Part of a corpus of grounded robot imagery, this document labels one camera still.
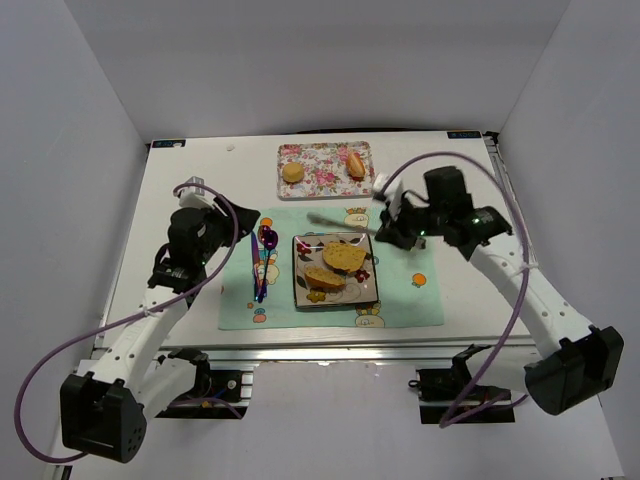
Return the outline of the orange-brown bread slice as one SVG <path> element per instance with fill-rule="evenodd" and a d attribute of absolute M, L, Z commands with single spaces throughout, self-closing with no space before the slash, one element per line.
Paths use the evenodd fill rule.
<path fill-rule="evenodd" d="M 304 278 L 311 288 L 341 289 L 346 285 L 346 280 L 325 268 L 309 266 L 304 270 Z"/>

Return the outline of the yellow bread slice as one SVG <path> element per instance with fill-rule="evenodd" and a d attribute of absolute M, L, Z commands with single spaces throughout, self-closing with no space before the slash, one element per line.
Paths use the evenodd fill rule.
<path fill-rule="evenodd" d="M 366 250 L 341 242 L 330 242 L 322 250 L 322 258 L 329 267 L 346 273 L 359 270 L 366 256 Z"/>

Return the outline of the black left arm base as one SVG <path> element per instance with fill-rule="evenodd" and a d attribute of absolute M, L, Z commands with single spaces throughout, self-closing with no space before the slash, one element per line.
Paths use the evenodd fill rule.
<path fill-rule="evenodd" d="M 241 420 L 248 410 L 253 373 L 232 367 L 204 366 L 209 357 L 196 349 L 178 349 L 160 354 L 152 362 L 153 372 L 163 363 L 188 359 L 195 365 L 195 384 L 177 396 L 156 417 L 162 419 Z"/>

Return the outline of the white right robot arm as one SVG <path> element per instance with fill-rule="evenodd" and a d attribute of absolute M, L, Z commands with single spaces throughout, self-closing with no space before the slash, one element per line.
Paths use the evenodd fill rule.
<path fill-rule="evenodd" d="M 404 250 L 440 237 L 482 273 L 512 307 L 537 349 L 518 355 L 501 346 L 472 345 L 452 360 L 461 387 L 476 383 L 527 394 L 559 415 L 609 389 L 624 348 L 613 327 L 600 329 L 571 307 L 528 260 L 509 222 L 493 207 L 477 208 L 463 173 L 440 167 L 423 176 L 428 200 L 413 205 L 400 180 L 376 177 L 373 197 L 383 203 L 375 239 Z"/>

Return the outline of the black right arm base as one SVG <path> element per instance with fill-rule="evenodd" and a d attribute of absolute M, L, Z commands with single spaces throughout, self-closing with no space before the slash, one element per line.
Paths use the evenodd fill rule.
<path fill-rule="evenodd" d="M 408 388 L 418 397 L 420 421 L 423 425 L 438 425 L 442 416 L 453 403 L 462 387 L 456 383 L 448 369 L 419 369 L 408 381 Z M 500 400 L 482 412 L 467 417 L 461 424 L 509 424 L 515 422 L 513 403 L 515 398 L 509 390 L 494 386 L 475 386 L 453 417 L 487 404 L 494 397 Z"/>

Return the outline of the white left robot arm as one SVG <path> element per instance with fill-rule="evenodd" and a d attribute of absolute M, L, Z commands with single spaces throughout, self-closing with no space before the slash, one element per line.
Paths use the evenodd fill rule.
<path fill-rule="evenodd" d="M 118 338 L 85 374 L 71 374 L 60 390 L 65 447 L 120 463 L 132 460 L 149 422 L 183 394 L 208 386 L 208 357 L 178 349 L 151 366 L 173 327 L 186 315 L 206 279 L 206 265 L 254 229 L 260 213 L 186 194 L 170 217 L 168 241 L 158 250 L 147 281 L 140 319 L 129 320 Z"/>

